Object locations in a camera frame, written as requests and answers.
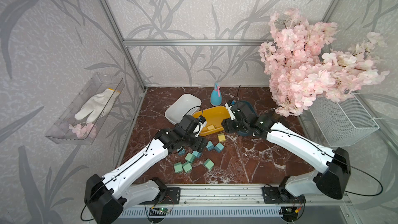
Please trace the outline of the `yellow plug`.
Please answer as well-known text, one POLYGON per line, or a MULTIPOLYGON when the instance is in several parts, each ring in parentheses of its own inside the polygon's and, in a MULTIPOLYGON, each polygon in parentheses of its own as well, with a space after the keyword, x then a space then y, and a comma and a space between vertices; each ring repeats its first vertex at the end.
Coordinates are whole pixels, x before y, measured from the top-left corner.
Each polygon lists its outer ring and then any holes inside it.
POLYGON ((207 128, 207 131, 210 133, 214 133, 217 131, 216 127, 214 125, 208 125, 206 128, 207 128))
POLYGON ((217 137, 218 137, 218 140, 220 143, 223 143, 226 141, 226 137, 223 133, 218 134, 217 137))

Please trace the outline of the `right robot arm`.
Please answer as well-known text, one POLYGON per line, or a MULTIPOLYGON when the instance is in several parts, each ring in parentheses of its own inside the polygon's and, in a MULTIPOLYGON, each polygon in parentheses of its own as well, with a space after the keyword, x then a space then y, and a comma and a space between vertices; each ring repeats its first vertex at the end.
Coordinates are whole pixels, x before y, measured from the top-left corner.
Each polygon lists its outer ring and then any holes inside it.
POLYGON ((273 113, 258 115, 246 101, 229 100, 225 104, 230 117, 222 121, 227 133, 261 138, 295 154, 314 170, 299 176, 287 176, 278 187, 265 186, 265 202, 291 203, 303 195, 323 194, 341 200, 351 175, 349 154, 321 146, 291 131, 273 113))

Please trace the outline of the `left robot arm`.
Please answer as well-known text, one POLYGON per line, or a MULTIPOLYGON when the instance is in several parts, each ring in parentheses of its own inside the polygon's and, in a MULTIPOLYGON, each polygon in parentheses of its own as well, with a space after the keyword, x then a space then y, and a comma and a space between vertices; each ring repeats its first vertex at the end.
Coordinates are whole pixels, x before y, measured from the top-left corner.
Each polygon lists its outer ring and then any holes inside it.
POLYGON ((88 178, 84 209, 98 224, 111 224, 129 207, 158 200, 165 195, 166 185, 159 179, 132 184, 157 162, 186 146, 201 152, 207 145, 201 130, 206 126, 203 116, 184 115, 172 129, 159 130, 152 140, 135 156, 113 171, 88 178))

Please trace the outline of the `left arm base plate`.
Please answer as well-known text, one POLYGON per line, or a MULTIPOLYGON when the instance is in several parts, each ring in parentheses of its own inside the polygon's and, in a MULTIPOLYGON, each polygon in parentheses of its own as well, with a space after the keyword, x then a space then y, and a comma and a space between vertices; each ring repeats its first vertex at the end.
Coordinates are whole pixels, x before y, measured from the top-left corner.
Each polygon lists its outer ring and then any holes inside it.
POLYGON ((171 187, 167 188, 165 191, 161 191, 160 194, 155 197, 154 200, 145 202, 146 205, 159 205, 159 204, 169 204, 175 205, 180 203, 181 188, 171 187))

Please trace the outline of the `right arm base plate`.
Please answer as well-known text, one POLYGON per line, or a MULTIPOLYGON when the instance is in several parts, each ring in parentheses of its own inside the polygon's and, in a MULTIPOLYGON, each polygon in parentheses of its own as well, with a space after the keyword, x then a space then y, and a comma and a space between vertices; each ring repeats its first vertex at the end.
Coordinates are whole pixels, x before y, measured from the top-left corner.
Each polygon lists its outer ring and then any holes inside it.
POLYGON ((299 197, 293 196, 284 187, 274 187, 271 185, 265 185, 262 187, 262 196, 264 203, 266 204, 293 204, 306 203, 304 195, 299 197))

